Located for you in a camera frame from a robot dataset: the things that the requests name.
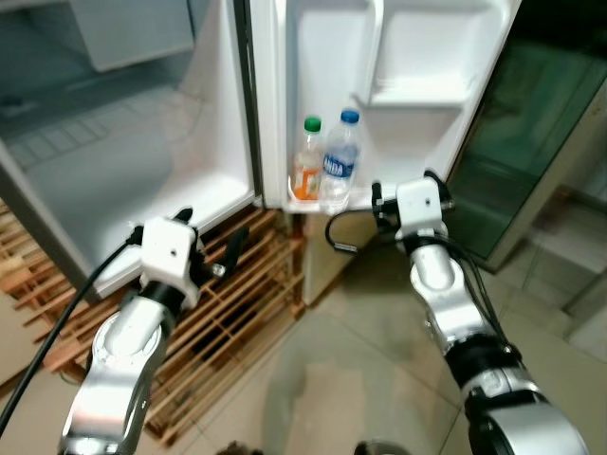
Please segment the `translucent freezer compartment flap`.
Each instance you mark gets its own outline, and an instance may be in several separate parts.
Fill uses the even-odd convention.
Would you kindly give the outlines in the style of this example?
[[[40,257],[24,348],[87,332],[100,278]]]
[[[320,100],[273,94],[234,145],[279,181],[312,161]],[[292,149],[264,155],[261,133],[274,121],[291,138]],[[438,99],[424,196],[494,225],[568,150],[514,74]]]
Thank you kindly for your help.
[[[68,0],[97,72],[194,48],[188,0]]]

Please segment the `clear water bottle blue label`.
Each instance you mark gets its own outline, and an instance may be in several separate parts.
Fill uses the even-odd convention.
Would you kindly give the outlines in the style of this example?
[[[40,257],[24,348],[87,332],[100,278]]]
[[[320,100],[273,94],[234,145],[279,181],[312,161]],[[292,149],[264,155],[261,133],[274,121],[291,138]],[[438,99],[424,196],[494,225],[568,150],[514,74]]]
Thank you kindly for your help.
[[[353,187],[353,174],[360,157],[360,113],[343,109],[339,122],[328,134],[322,157],[320,205],[322,211],[335,213],[345,209]]]

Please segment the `wooden slat rack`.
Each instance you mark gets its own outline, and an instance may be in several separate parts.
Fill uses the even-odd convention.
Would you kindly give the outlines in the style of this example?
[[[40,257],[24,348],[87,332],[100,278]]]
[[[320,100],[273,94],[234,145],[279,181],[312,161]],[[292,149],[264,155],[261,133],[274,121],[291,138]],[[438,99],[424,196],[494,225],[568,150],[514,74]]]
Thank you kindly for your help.
[[[250,207],[204,238],[208,260],[221,259],[227,238],[247,229],[234,276],[209,282],[178,323],[157,369],[143,441],[174,442],[255,364],[306,309],[298,266],[301,240],[277,209]],[[44,341],[74,296],[74,287],[0,201],[0,316],[13,333]]]

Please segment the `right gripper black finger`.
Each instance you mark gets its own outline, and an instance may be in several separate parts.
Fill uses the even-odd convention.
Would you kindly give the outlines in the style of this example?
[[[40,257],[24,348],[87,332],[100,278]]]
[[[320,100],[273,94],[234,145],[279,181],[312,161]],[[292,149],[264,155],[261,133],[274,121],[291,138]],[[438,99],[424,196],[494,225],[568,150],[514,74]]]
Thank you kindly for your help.
[[[447,183],[443,181],[443,178],[439,176],[439,174],[433,169],[425,170],[424,176],[429,178],[434,182],[434,185],[436,185],[441,209],[454,208],[454,201],[452,201],[450,187],[448,187]]]

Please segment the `dark robot left leg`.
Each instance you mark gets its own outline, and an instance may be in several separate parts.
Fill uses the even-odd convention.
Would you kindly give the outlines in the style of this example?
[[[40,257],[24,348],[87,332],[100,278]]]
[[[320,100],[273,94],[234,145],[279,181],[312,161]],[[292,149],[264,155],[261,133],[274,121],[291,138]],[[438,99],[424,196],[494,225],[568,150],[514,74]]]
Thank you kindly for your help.
[[[215,455],[266,455],[261,449],[255,446],[237,441],[229,442],[226,446],[222,446]]]

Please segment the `white fridge door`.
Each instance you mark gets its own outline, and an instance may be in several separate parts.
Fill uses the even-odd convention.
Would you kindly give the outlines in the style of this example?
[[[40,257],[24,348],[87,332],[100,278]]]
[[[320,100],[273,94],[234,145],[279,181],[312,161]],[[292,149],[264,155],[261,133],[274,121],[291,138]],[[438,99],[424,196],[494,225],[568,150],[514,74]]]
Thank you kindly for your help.
[[[426,170],[448,176],[469,132],[520,0],[252,0],[252,64],[262,198],[292,198],[304,119],[338,124],[357,110],[359,163],[348,203],[367,207]]]

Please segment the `dark glass door cabinet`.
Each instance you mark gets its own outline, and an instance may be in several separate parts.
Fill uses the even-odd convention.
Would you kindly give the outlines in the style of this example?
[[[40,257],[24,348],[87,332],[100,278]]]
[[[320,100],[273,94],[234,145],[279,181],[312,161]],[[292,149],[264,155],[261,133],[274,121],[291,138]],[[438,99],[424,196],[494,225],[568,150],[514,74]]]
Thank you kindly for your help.
[[[451,174],[451,238],[482,267],[534,220],[525,207],[606,77],[606,25],[606,0],[520,0]]]

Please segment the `silver mini fridge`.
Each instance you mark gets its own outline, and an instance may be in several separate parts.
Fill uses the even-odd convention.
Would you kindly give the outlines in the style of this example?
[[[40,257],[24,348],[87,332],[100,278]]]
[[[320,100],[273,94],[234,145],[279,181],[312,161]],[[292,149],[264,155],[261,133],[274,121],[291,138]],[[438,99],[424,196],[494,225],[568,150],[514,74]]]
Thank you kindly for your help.
[[[188,0],[194,48],[97,72],[68,0],[0,0],[0,200],[70,284],[135,224],[207,231],[261,191],[248,0]]]

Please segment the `green cap orange drink bottle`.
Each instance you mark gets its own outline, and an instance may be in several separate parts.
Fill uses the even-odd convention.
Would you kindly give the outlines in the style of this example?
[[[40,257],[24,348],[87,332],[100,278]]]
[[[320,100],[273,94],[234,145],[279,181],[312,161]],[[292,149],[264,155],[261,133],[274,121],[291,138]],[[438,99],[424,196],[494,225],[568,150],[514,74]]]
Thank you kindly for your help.
[[[292,159],[290,185],[291,194],[295,199],[303,201],[320,199],[323,155],[322,119],[309,116],[303,121],[303,140]]]

